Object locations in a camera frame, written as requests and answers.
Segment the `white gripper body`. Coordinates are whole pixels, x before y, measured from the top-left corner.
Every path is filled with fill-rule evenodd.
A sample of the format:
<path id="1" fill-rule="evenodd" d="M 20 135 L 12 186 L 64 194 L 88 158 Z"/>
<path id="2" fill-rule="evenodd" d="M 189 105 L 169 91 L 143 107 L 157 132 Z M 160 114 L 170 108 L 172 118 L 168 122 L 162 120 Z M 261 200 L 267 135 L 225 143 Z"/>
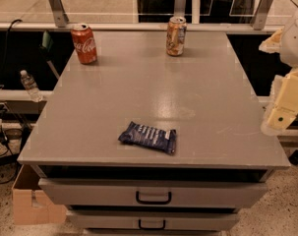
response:
<path id="1" fill-rule="evenodd" d="M 279 56 L 282 63 L 298 68 L 298 9 L 283 28 Z"/>

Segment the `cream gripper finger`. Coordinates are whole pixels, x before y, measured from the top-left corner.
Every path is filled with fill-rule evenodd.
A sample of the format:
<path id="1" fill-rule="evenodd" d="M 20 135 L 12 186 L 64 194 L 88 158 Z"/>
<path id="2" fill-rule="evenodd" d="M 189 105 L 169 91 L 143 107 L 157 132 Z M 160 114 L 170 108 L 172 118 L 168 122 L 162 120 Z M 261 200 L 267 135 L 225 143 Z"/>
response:
<path id="1" fill-rule="evenodd" d="M 269 38 L 260 44 L 259 50 L 269 54 L 278 53 L 280 50 L 282 32 L 283 29 L 278 29 L 274 32 Z"/>
<path id="2" fill-rule="evenodd" d="M 284 77 L 279 75 L 274 77 L 261 130 L 267 136 L 278 136 L 292 124 L 297 116 L 298 68 L 293 68 Z"/>

